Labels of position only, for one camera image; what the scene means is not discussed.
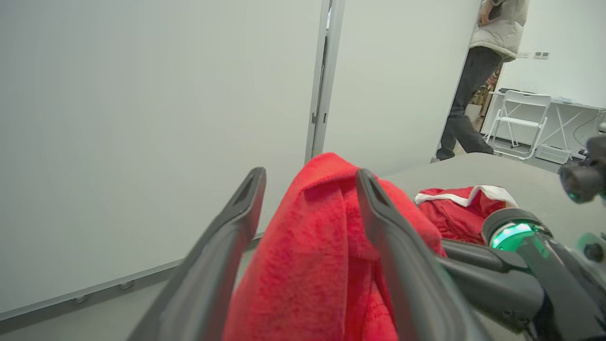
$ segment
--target puffer jacket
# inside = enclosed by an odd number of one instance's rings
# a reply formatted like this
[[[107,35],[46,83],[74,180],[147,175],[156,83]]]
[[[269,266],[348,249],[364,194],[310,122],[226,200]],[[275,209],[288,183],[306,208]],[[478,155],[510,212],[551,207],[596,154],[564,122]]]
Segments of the puffer jacket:
[[[502,6],[501,15],[486,26],[476,25],[469,48],[484,46],[503,56],[503,62],[516,59],[530,0],[484,0]]]

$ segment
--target black cable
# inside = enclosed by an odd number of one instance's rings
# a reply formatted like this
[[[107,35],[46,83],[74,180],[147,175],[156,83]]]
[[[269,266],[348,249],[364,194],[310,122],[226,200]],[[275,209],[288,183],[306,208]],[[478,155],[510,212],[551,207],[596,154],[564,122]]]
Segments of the black cable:
[[[596,115],[594,118],[590,119],[589,121],[587,121],[587,122],[585,122],[585,123],[581,124],[580,126],[578,126],[578,127],[577,127],[577,128],[574,130],[574,132],[572,132],[572,137],[573,137],[573,138],[574,138],[574,140],[575,140],[575,141],[576,141],[578,144],[580,144],[581,146],[583,146],[583,147],[587,148],[587,146],[586,146],[584,143],[581,143],[579,140],[577,140],[577,139],[576,139],[576,136],[575,136],[576,131],[577,131],[577,130],[579,130],[579,128],[580,128],[580,127],[582,127],[582,126],[586,125],[587,123],[589,123],[589,122],[591,122],[591,121],[593,121],[593,120],[597,120],[599,115],[600,115],[600,113],[598,113],[598,114],[597,114],[597,115]]]

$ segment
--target person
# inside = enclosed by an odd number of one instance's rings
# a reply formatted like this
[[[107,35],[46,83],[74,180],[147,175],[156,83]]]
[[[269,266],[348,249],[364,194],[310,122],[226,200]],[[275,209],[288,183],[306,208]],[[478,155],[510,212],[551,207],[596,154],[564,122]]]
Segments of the person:
[[[492,147],[482,139],[482,135],[465,115],[465,108],[500,63],[516,59],[526,23],[528,3],[529,0],[484,0],[442,133],[442,146],[436,152],[437,159],[453,157],[457,140],[468,153],[493,154]]]

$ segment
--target chair seat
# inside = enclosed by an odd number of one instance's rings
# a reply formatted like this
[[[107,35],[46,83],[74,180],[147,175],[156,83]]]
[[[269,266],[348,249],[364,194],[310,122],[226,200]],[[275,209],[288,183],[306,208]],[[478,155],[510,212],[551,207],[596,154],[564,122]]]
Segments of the chair seat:
[[[537,123],[537,122],[520,120],[519,118],[501,117],[499,120],[503,121],[503,122],[507,122],[507,123],[519,124],[521,126],[527,126],[527,127],[533,127],[533,128],[539,127],[539,123]]]

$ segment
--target jeans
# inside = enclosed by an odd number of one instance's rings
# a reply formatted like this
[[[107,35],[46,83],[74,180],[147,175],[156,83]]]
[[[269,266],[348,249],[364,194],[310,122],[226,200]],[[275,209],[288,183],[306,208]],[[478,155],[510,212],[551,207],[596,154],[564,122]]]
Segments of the jeans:
[[[469,50],[444,133],[442,133],[442,147],[436,152],[438,159],[444,160],[453,157],[455,155],[453,149],[457,140],[468,153],[492,154],[494,152],[492,147],[482,139],[482,135],[473,128],[469,117],[465,115],[465,108],[501,61],[501,56],[487,47],[474,47]]]

